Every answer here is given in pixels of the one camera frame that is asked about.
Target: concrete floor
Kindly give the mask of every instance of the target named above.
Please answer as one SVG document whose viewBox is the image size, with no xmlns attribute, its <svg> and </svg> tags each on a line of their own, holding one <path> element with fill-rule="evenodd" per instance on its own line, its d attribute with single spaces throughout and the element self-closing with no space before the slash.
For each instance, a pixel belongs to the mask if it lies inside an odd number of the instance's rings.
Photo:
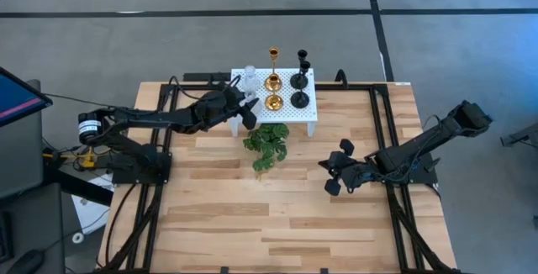
<svg viewBox="0 0 538 274">
<path fill-rule="evenodd" d="M 378 0 L 380 8 L 533 8 L 538 0 Z M 0 0 L 0 12 L 237 8 L 369 8 L 368 0 Z M 536 151 L 498 138 L 538 119 L 537 15 L 383 16 L 396 81 L 412 82 L 421 118 L 462 99 L 495 119 L 472 140 L 440 147 L 443 209 L 458 266 L 478 273 L 534 273 L 538 232 Z M 45 92 L 132 106 L 138 84 L 185 72 L 280 66 L 309 52 L 318 81 L 340 68 L 352 81 L 384 80 L 372 17 L 0 18 L 0 65 Z M 92 106 L 55 100 L 45 137 L 76 144 L 76 115 Z M 67 246 L 66 264 L 89 271 L 100 235 Z"/>
</svg>

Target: artificial plant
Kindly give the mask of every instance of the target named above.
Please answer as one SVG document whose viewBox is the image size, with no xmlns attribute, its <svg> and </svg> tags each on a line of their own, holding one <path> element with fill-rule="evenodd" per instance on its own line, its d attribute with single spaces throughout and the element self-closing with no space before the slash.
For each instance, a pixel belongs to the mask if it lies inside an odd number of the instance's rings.
<svg viewBox="0 0 538 274">
<path fill-rule="evenodd" d="M 283 161 L 287 155 L 284 140 L 289 135 L 285 124 L 262 124 L 259 129 L 249 132 L 243 145 L 248 150 L 260 152 L 260 157 L 252 163 L 255 171 L 271 169 L 275 166 L 274 158 Z"/>
</svg>

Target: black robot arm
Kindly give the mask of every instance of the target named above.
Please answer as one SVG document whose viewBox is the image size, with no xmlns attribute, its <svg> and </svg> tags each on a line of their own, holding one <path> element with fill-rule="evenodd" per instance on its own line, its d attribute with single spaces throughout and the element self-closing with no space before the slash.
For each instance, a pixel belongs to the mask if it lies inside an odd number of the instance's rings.
<svg viewBox="0 0 538 274">
<path fill-rule="evenodd" d="M 411 171 L 421 170 L 419 158 L 433 149 L 443 145 L 456 136 L 475 137 L 486 130 L 492 120 L 475 103 L 463 101 L 452 109 L 446 118 L 407 143 L 388 147 L 365 157 L 365 161 L 351 158 L 353 144 L 342 140 L 342 151 L 333 151 L 327 161 L 319 164 L 333 177 L 325 185 L 331 195 L 340 192 L 341 179 L 348 192 L 365 182 L 409 183 Z"/>
<path fill-rule="evenodd" d="M 78 116 L 79 140 L 82 144 L 89 146 L 106 145 L 134 159 L 137 168 L 135 170 L 125 168 L 125 175 L 128 175 L 127 171 L 149 173 L 141 175 L 142 179 L 159 175 L 160 171 L 166 171 L 171 156 L 158 152 L 154 145 L 141 145 L 129 139 L 122 131 L 128 128 L 170 128 L 180 134 L 194 134 L 198 131 L 208 131 L 237 114 L 243 117 L 243 125 L 247 129 L 253 129 L 256 126 L 256 116 L 251 109 L 258 99 L 241 105 L 245 94 L 239 89 L 223 82 L 217 86 L 217 89 L 207 92 L 190 106 L 171 112 L 101 108 L 90 113 L 81 113 Z M 121 172 L 116 174 L 116 171 L 114 180 L 117 183 L 128 183 L 131 180 L 144 183 L 138 177 L 122 178 L 124 174 Z M 156 183 L 156 180 L 150 179 L 148 183 Z"/>
</svg>

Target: white pegboard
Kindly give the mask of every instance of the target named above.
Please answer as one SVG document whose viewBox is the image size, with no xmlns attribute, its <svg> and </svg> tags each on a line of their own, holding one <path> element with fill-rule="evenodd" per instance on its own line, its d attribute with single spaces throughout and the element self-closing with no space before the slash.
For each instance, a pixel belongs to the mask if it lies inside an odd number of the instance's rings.
<svg viewBox="0 0 538 274">
<path fill-rule="evenodd" d="M 314 83 L 314 70 L 309 69 L 306 77 L 309 79 L 309 84 L 303 89 L 303 92 L 309 96 L 309 105 L 305 108 L 298 109 L 292 105 L 291 97 L 297 89 L 290 84 L 290 79 L 294 74 L 299 72 L 298 68 L 277 68 L 275 72 L 282 80 L 282 88 L 277 92 L 283 101 L 284 105 L 280 110 L 272 111 L 266 108 L 266 97 L 272 95 L 264 86 L 265 80 L 272 73 L 270 68 L 256 68 L 256 74 L 260 80 L 260 87 L 256 91 L 256 97 L 260 99 L 261 111 L 256 115 L 257 123 L 308 123 L 318 121 L 318 107 L 316 106 L 316 91 Z M 244 75 L 245 69 L 232 69 L 231 79 L 241 75 L 241 80 L 237 84 L 239 90 L 244 91 Z"/>
</svg>

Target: wooden tabletop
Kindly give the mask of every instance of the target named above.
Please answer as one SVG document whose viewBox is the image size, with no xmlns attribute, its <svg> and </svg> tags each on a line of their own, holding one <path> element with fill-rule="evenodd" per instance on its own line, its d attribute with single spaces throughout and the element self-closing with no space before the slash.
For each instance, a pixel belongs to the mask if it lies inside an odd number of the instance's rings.
<svg viewBox="0 0 538 274">
<path fill-rule="evenodd" d="M 155 109 L 160 86 L 141 83 L 136 107 Z M 413 90 L 394 83 L 388 89 L 403 143 L 422 132 Z M 319 122 L 314 137 L 306 135 L 306 124 L 289 124 L 286 160 L 261 179 L 251 168 L 256 154 L 243 147 L 242 126 L 238 138 L 232 137 L 227 123 L 208 133 L 172 136 L 173 167 L 164 188 L 151 271 L 218 272 L 221 266 L 228 266 L 230 272 L 319 272 L 322 267 L 333 273 L 398 271 L 385 187 L 371 182 L 353 194 L 342 191 L 339 197 L 331 197 L 324 191 L 329 175 L 318 166 L 318 161 L 339 149 L 343 138 L 355 145 L 356 158 L 378 150 L 368 93 L 318 91 L 316 95 Z M 191 102 L 180 95 L 178 107 Z M 381 97 L 378 103 L 389 146 Z M 147 143 L 150 133 L 131 129 L 129 136 Z M 101 264 L 112 215 L 128 188 L 122 185 L 114 193 Z M 423 185 L 409 189 L 419 232 L 442 261 L 456 266 L 439 198 Z M 137 186 L 121 210 L 112 253 L 133 229 L 139 193 Z M 403 237 L 413 267 L 406 232 Z M 141 239 L 145 243 L 145 234 Z M 141 245 L 137 266 L 143 251 Z"/>
</svg>

